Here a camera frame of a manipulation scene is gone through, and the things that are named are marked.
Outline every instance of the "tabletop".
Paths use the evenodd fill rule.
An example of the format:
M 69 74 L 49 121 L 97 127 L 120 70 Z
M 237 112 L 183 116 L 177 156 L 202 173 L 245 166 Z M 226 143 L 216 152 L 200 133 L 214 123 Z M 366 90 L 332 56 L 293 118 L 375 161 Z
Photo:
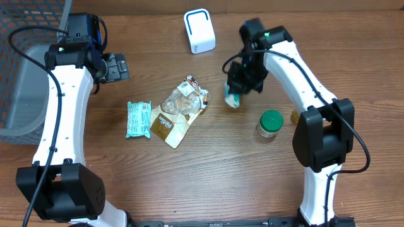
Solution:
M 135 220 L 207 221 L 295 216 L 304 168 L 292 149 L 294 109 L 269 75 L 261 94 L 242 107 L 224 102 L 222 64 L 242 48 L 245 20 L 283 25 L 302 58 L 338 98 L 355 106 L 355 128 L 372 156 L 359 175 L 338 176 L 334 209 L 358 226 L 402 226 L 404 221 L 404 13 L 402 11 L 211 15 L 216 48 L 192 55 L 182 15 L 104 16 L 107 51 L 125 53 L 131 79 L 104 84 L 88 101 L 84 151 L 87 167 L 105 184 L 107 200 Z M 206 110 L 172 149 L 159 137 L 126 139 L 128 101 L 164 102 L 187 75 L 210 92 Z M 256 132 L 266 110 L 285 123 L 274 139 Z M 28 202 L 15 185 L 36 146 L 0 144 L 0 226 L 20 226 Z M 361 168 L 357 141 L 344 170 Z M 43 223 L 35 213 L 29 226 Z

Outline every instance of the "can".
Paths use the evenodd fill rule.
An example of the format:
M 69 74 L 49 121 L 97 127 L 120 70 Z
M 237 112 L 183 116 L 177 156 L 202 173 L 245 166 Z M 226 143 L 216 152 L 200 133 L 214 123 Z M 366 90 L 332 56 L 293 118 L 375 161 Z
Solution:
M 282 125 L 282 114 L 276 110 L 269 110 L 261 116 L 257 124 L 257 131 L 261 136 L 271 138 L 278 133 Z

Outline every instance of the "mesh basket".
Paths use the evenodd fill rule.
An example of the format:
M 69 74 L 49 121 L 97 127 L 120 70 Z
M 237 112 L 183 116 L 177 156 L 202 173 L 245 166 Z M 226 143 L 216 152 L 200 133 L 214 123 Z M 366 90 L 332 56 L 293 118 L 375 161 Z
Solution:
M 22 58 L 8 44 L 8 34 L 27 25 L 67 28 L 71 0 L 0 0 L 0 141 L 38 144 L 48 99 L 47 73 Z M 24 53 L 45 63 L 44 54 L 57 34 L 29 30 L 14 36 Z

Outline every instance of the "green lid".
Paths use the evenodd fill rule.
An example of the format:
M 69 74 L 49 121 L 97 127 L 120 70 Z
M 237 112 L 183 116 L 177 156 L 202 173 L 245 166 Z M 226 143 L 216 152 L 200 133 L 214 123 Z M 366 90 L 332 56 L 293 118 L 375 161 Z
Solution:
M 267 132 L 277 132 L 283 125 L 283 117 L 276 110 L 269 110 L 259 120 L 261 127 Z

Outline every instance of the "brown label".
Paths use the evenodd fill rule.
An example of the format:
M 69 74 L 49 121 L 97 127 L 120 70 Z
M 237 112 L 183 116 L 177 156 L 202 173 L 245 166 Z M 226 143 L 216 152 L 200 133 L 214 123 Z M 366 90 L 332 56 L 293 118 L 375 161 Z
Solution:
M 160 113 L 151 125 L 150 130 L 165 141 L 173 128 L 174 123 Z

